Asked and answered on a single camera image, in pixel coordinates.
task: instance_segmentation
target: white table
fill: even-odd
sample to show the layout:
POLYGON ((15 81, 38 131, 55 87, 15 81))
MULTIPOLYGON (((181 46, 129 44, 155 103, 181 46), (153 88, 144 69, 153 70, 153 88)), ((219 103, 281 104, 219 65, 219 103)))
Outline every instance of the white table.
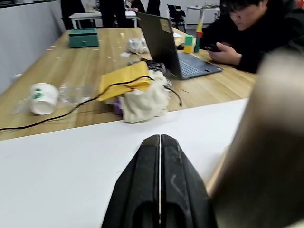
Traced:
MULTIPOLYGON (((136 13, 133 11, 126 11, 125 17, 127 19, 132 19, 134 21, 134 27, 137 27, 137 19, 136 13)), ((79 23, 80 20, 95 20, 95 19, 102 19, 101 12, 93 12, 93 13, 74 13, 70 16, 74 29, 81 29, 81 25, 79 23)))
POLYGON ((204 23, 204 12, 206 10, 215 10, 215 11, 219 11, 219 7, 213 7, 213 8, 210 8, 210 7, 196 7, 196 6, 188 6, 187 7, 187 11, 186 11, 186 19, 185 19, 185 26, 187 28, 187 18, 188 18, 188 13, 189 13, 189 10, 198 10, 199 11, 199 19, 198 19, 198 23, 200 21, 200 19, 202 18, 202 21, 204 23))
POLYGON ((100 228, 116 180, 142 141, 154 134, 177 139, 198 174, 208 178, 246 103, 0 141, 0 227, 100 228))

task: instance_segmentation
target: red block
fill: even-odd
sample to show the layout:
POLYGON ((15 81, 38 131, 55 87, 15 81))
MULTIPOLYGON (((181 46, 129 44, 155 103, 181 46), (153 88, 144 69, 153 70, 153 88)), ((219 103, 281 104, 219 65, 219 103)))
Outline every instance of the red block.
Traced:
POLYGON ((197 32, 196 33, 196 37, 197 38, 202 38, 203 37, 203 33, 202 32, 197 32))

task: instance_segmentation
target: yellow padded envelope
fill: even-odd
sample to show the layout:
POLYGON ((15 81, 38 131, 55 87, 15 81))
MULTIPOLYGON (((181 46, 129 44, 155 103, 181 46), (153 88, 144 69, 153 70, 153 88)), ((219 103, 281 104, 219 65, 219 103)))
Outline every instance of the yellow padded envelope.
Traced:
MULTIPOLYGON (((109 74, 102 75, 99 93, 102 93, 107 87, 115 83, 129 82, 142 76, 149 76, 146 62, 139 62, 109 74)), ((109 98, 119 96, 132 91, 132 89, 147 91, 150 83, 151 79, 144 77, 126 85, 114 85, 110 87, 110 89, 108 89, 108 91, 106 91, 102 96, 100 96, 98 101, 104 101, 109 98)))

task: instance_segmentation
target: smartphone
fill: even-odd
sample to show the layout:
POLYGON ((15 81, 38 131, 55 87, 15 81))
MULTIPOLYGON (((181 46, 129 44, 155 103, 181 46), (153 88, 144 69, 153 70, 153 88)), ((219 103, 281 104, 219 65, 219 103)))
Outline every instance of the smartphone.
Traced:
POLYGON ((215 44, 205 44, 203 50, 213 51, 213 52, 221 52, 215 44))

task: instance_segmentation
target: laptop keyboard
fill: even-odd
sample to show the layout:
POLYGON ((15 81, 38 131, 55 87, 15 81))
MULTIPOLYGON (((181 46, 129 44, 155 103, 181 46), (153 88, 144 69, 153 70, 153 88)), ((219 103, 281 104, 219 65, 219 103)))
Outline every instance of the laptop keyboard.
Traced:
POLYGON ((180 60, 180 69, 181 69, 181 73, 183 75, 196 75, 201 73, 201 71, 199 71, 197 68, 191 66, 188 63, 185 63, 184 61, 180 60))

